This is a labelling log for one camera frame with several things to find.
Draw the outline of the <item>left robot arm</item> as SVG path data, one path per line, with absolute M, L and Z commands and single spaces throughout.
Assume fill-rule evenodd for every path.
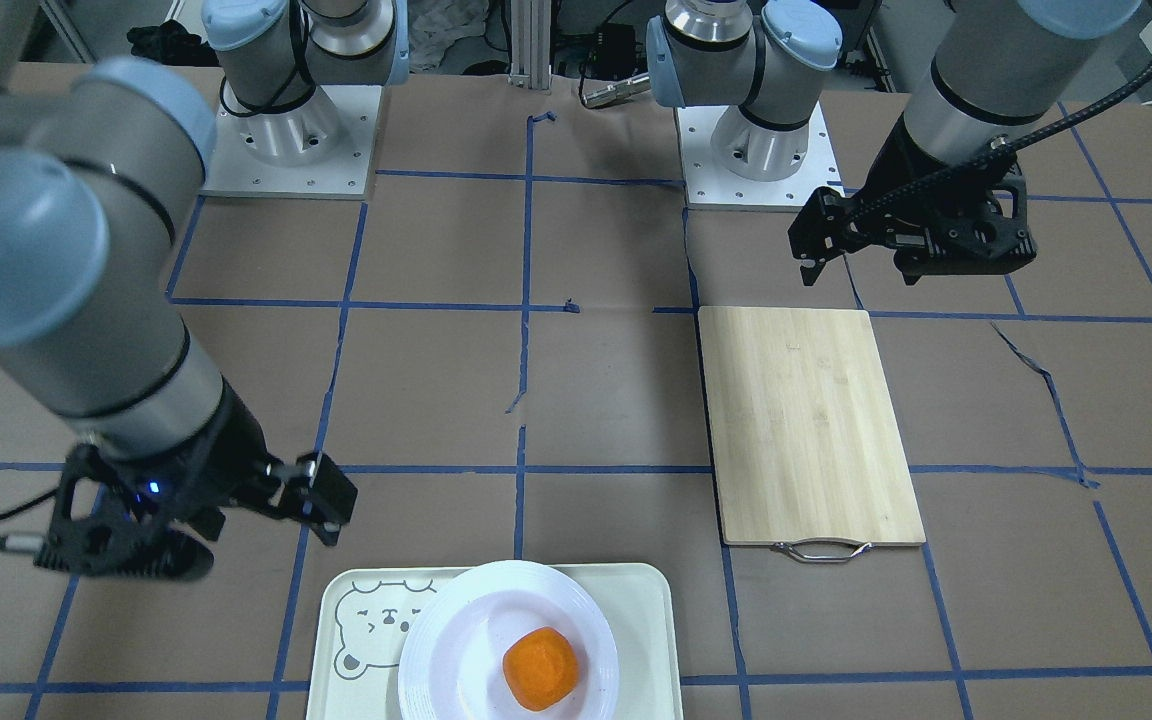
M 1114 108 L 1123 86 L 1049 124 L 1043 115 L 1137 1 L 970 1 L 888 132 L 861 190 L 814 188 L 787 237 L 803 283 L 884 247 L 915 285 L 925 275 L 1006 275 L 1037 256 L 1018 154 Z M 753 181 L 791 174 L 842 31 L 813 1 L 668 1 L 646 23 L 646 68 L 664 108 L 722 106 L 714 149 Z

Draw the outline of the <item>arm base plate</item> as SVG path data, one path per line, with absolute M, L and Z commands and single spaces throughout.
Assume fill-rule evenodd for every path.
M 316 88 L 300 108 L 236 118 L 230 90 L 218 109 L 218 141 L 202 195 L 225 199 L 365 200 L 374 177 L 384 91 Z
M 675 119 L 687 209 L 796 211 L 819 187 L 844 192 L 820 105 L 791 131 L 755 126 L 736 106 L 680 108 Z

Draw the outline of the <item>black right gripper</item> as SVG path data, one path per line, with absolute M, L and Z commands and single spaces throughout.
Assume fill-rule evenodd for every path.
M 170 450 L 116 461 L 94 445 L 74 447 L 35 564 L 79 577 L 192 582 L 214 562 L 206 543 L 218 541 L 223 509 L 296 521 L 335 547 L 357 497 L 325 452 L 294 462 L 271 455 L 262 425 L 223 382 L 212 418 Z

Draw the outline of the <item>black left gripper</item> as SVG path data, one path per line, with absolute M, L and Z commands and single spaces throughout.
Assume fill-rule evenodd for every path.
M 870 245 L 893 250 L 908 285 L 923 275 L 1006 275 L 1038 255 L 1015 156 L 973 164 L 854 218 L 859 209 L 859 200 L 829 185 L 810 194 L 787 229 L 804 286 L 814 286 L 829 262 Z

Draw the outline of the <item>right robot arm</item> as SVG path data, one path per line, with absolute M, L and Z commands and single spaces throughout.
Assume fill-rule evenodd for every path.
M 76 577 L 191 582 L 227 509 L 335 546 L 355 484 L 324 452 L 270 454 L 157 283 L 212 174 L 214 109 L 132 55 L 68 94 L 10 94 L 37 10 L 0 1 L 0 369 L 78 441 L 55 488 L 0 511 L 0 552 Z

